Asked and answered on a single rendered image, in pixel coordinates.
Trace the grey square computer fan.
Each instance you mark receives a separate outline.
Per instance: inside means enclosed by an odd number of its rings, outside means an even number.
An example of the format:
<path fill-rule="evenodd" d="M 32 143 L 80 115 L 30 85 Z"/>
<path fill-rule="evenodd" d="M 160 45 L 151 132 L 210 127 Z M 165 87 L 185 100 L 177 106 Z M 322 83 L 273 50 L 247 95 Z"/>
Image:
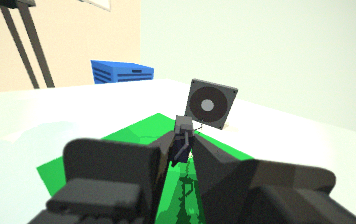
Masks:
<path fill-rule="evenodd" d="M 222 130 L 238 88 L 193 78 L 184 116 Z"/>

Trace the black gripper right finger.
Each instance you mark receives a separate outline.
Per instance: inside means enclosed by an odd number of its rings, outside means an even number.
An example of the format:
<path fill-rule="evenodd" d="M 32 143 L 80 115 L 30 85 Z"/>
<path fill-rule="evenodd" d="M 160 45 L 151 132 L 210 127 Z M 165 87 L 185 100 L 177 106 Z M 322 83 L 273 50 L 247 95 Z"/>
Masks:
<path fill-rule="evenodd" d="M 245 224 L 261 185 L 323 191 L 336 175 L 307 164 L 250 158 L 240 160 L 195 133 L 192 157 L 206 224 Z"/>

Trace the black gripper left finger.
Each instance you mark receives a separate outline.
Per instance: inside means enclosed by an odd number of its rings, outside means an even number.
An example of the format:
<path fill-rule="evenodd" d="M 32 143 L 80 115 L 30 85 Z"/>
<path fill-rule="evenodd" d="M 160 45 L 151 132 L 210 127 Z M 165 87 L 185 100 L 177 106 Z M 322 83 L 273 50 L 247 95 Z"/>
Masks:
<path fill-rule="evenodd" d="M 66 184 L 72 178 L 142 186 L 141 216 L 155 224 L 172 156 L 175 131 L 149 144 L 91 137 L 69 140 L 62 149 Z"/>

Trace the green circuit board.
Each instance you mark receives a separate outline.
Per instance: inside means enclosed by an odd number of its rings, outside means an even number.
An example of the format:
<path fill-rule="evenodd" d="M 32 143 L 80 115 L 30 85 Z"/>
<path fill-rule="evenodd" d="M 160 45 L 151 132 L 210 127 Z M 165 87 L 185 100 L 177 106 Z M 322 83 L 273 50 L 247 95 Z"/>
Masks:
<path fill-rule="evenodd" d="M 170 130 L 175 120 L 157 113 L 101 139 L 149 144 Z M 194 131 L 234 157 L 254 158 L 199 131 Z M 192 148 L 187 163 L 170 161 L 155 224 L 206 224 Z M 65 184 L 63 158 L 59 156 L 35 168 L 51 197 Z"/>

